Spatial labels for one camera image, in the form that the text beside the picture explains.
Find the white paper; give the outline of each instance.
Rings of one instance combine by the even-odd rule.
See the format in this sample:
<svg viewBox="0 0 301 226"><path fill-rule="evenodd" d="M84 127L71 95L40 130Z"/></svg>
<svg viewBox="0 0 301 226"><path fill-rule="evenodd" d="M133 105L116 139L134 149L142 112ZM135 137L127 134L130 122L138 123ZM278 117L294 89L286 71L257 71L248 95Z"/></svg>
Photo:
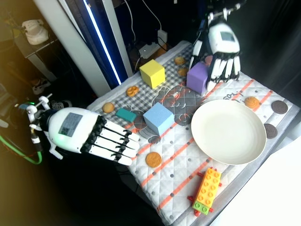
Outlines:
<svg viewBox="0 0 301 226"><path fill-rule="evenodd" d="M301 225L301 137L272 154L211 226Z"/></svg>

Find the green cable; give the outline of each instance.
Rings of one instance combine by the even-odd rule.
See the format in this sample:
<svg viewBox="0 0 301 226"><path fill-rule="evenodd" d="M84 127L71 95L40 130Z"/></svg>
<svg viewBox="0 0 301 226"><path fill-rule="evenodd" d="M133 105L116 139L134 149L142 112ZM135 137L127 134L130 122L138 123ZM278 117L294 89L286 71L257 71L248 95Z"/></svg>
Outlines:
<svg viewBox="0 0 301 226"><path fill-rule="evenodd" d="M35 161L29 157L27 157L26 155L24 155L22 152L20 152L18 149L16 149L14 146L12 146L10 143L8 143L1 135L0 135L0 141L2 143L4 143L7 147L9 147L12 151L16 152L18 155L20 155L21 157L25 158L27 161L33 163L33 164L40 164L42 162L42 153L41 152L37 152L38 154L38 161Z"/></svg>

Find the checkered fabric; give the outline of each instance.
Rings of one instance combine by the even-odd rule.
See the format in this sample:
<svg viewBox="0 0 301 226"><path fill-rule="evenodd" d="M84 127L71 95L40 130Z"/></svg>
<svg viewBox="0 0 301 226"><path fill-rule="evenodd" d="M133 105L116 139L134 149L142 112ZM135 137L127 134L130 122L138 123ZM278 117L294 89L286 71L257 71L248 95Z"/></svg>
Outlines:
<svg viewBox="0 0 301 226"><path fill-rule="evenodd" d="M141 79L131 85L139 87L139 93L134 97L127 97L125 93L110 100L114 103L116 110L123 107L133 111L138 116L133 124L115 116L115 112L104 114L101 110L105 101L94 107L93 110L104 114L107 119L125 126L139 133L141 139L140 150L133 158L133 163L129 167L130 172L135 177L149 198L165 225L189 226L193 224L197 217L191 207L191 202L187 199L189 195L195 195L201 177L198 172L205 172L208 167L213 167L222 173L221 183L217 192L217 197L222 196L227 186L235 180L237 175L243 171L245 165L229 166L217 161L213 161L204 154L193 140L190 120L194 111L202 104L201 96L185 87L186 78L177 74L181 67L188 67L192 53L192 46L189 45L183 51L175 54L166 63L166 81L155 89L151 89ZM174 57L182 56L186 59L184 65L178 66L174 63ZM216 99L235 99L244 104L246 97L253 96L261 101L260 107L255 111L262 122L268 122L276 128L286 117L286 114L276 114L271 109L271 103L275 100L284 101L288 105L288 112L293 104L272 92L257 81L252 80L247 75L241 73L239 81L229 81L219 84L218 88L210 93L204 102ZM165 107L175 114L173 125L160 139L148 129L143 120L143 113L153 104L160 101ZM150 168L145 162L146 155L150 152L157 152L162 157L162 163L157 168ZM201 215L198 217L198 225L205 225L209 218Z"/></svg>

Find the teal block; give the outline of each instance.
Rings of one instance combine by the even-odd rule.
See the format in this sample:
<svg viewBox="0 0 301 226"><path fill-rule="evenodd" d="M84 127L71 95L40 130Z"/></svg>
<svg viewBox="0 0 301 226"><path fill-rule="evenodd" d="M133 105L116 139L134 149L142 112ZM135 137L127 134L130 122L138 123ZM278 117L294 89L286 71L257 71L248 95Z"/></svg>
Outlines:
<svg viewBox="0 0 301 226"><path fill-rule="evenodd" d="M123 108L120 108L117 112L116 112L116 116L124 119L124 120L127 120L127 121L130 121L130 122L133 122L136 118L136 114L133 113L133 112L129 112L128 110L126 109L123 109Z"/></svg>
<svg viewBox="0 0 301 226"><path fill-rule="evenodd" d="M201 213L204 213L205 215L208 214L209 209L210 209L209 207L207 207L207 206L201 204L200 202L198 202L198 201L196 201L196 200L194 201L192 207L193 207L195 210L198 210L198 211L200 211Z"/></svg>
<svg viewBox="0 0 301 226"><path fill-rule="evenodd" d="M146 125L159 136L174 124L174 114L159 102L144 113L143 118Z"/></svg>

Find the robotic hand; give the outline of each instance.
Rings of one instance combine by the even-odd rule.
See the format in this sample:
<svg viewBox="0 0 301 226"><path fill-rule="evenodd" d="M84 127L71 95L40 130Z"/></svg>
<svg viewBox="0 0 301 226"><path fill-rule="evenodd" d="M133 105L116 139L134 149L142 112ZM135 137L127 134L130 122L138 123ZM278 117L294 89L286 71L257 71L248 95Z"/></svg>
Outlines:
<svg viewBox="0 0 301 226"><path fill-rule="evenodd" d="M241 4L236 4L234 8L224 8L222 12L210 13L207 21L203 20L201 23L189 69L199 60L213 55L208 72L207 92L222 80L227 82L230 79L239 78L239 42L226 21L227 16L232 11L240 9L240 6Z"/></svg>
<svg viewBox="0 0 301 226"><path fill-rule="evenodd" d="M34 116L37 106L31 105L27 108L31 128L44 131L51 144L49 151L54 156L63 158L55 150L60 147L66 151L89 153L123 165L131 165L131 157L139 149L137 134L95 112L76 107L63 108L56 112L49 108L47 97L40 97L39 100L45 108L40 114L39 123Z"/></svg>

